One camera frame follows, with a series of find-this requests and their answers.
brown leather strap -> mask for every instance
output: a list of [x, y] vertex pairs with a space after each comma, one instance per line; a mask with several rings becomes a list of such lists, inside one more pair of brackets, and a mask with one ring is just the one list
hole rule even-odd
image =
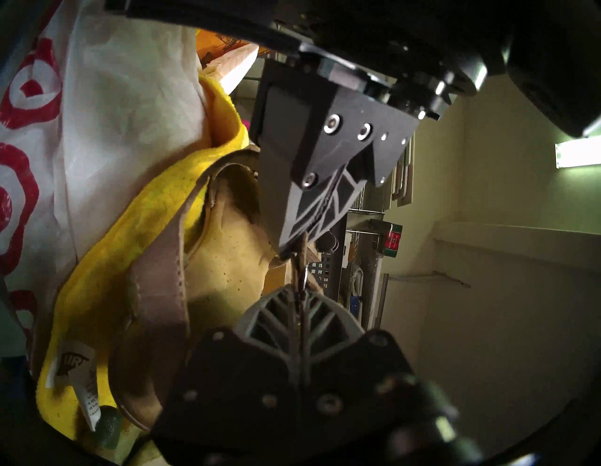
[[197, 180], [173, 219], [132, 264], [130, 279], [137, 292], [134, 319], [139, 320], [143, 332], [152, 341], [148, 356], [152, 360], [154, 390], [161, 404], [186, 357], [190, 332], [183, 263], [185, 216], [203, 186], [226, 166], [237, 164], [255, 170], [257, 161], [255, 151], [241, 150], [211, 165]]

fabric tag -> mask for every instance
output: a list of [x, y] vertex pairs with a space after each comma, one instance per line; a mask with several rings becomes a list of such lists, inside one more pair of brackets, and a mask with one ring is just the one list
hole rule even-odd
[[85, 420], [90, 430], [95, 432], [96, 423], [100, 420], [96, 351], [76, 340], [58, 345], [46, 378], [46, 388], [53, 388], [55, 385], [73, 387]]

metal bolt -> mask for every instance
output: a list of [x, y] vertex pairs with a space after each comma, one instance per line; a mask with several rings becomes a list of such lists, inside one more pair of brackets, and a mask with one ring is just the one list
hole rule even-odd
[[263, 395], [261, 403], [263, 403], [263, 406], [267, 409], [275, 408], [278, 405], [278, 397], [271, 394]]
[[184, 399], [184, 401], [195, 401], [196, 397], [198, 396], [198, 392], [196, 390], [188, 390], [186, 392], [184, 392], [184, 394], [182, 395], [182, 398]]
[[342, 411], [343, 403], [339, 396], [326, 393], [317, 399], [317, 410], [326, 416], [335, 416]]
[[375, 346], [386, 346], [388, 344], [388, 339], [379, 333], [374, 333], [370, 337], [370, 343]]
[[305, 189], [309, 189], [312, 188], [313, 186], [315, 186], [315, 183], [317, 182], [317, 175], [313, 172], [309, 173], [307, 176], [305, 176], [305, 179], [303, 179], [302, 181], [302, 187]]
[[364, 141], [370, 135], [370, 132], [371, 125], [369, 123], [364, 124], [363, 128], [361, 128], [361, 131], [359, 131], [359, 134], [357, 134], [357, 139], [360, 141]]
[[397, 385], [397, 380], [392, 375], [384, 377], [382, 382], [376, 384], [376, 393], [378, 395], [387, 394]]
[[326, 126], [323, 127], [323, 130], [326, 134], [333, 134], [338, 127], [340, 126], [340, 116], [336, 115], [336, 113], [331, 114], [328, 117], [326, 122]]

white plastic bag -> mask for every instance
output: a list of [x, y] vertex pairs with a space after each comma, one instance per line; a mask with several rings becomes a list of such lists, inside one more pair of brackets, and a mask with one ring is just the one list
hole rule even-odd
[[[67, 193], [78, 258], [205, 129], [195, 30], [113, 16], [103, 5], [82, 2], [64, 84]], [[206, 131], [196, 149], [210, 145]]]
[[47, 322], [75, 264], [59, 117], [74, 17], [72, 5], [54, 3], [0, 101], [0, 274], [8, 293], [0, 312], [18, 316], [29, 354], [34, 320]]
[[34, 360], [77, 257], [188, 145], [210, 145], [195, 30], [103, 4], [55, 2], [0, 102], [0, 313], [17, 314]]

yellow towel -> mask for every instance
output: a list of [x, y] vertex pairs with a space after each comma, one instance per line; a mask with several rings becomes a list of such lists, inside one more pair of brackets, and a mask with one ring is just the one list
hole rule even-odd
[[[42, 418], [72, 440], [78, 436], [78, 425], [81, 425], [75, 392], [65, 386], [46, 388], [58, 345], [65, 340], [77, 340], [95, 350], [100, 405], [115, 406], [107, 366], [114, 332], [128, 309], [126, 273], [129, 266], [167, 225], [203, 171], [224, 155], [248, 145], [246, 128], [221, 86], [204, 78], [201, 84], [206, 95], [209, 127], [206, 137], [210, 137], [211, 148], [191, 153], [152, 180], [106, 236], [85, 255], [56, 300], [52, 336], [36, 399]], [[194, 239], [205, 190], [186, 217], [187, 243]]]

